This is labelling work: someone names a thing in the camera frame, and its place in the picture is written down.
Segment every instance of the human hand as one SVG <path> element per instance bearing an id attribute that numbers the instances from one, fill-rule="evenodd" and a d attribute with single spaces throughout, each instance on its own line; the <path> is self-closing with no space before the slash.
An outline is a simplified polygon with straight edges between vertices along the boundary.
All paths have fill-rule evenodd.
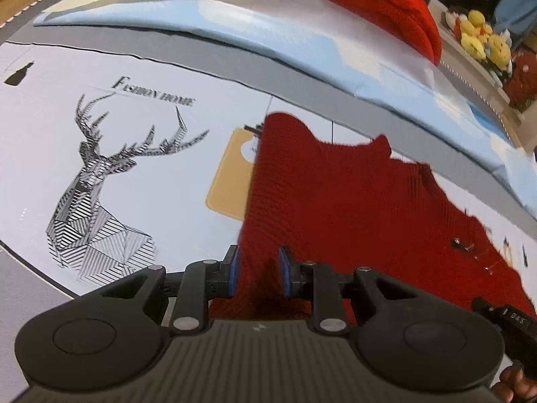
<path id="1" fill-rule="evenodd" d="M 500 374 L 500 381 L 492 391 L 505 403 L 534 401 L 537 397 L 537 380 L 528 379 L 520 366 L 509 366 Z"/>

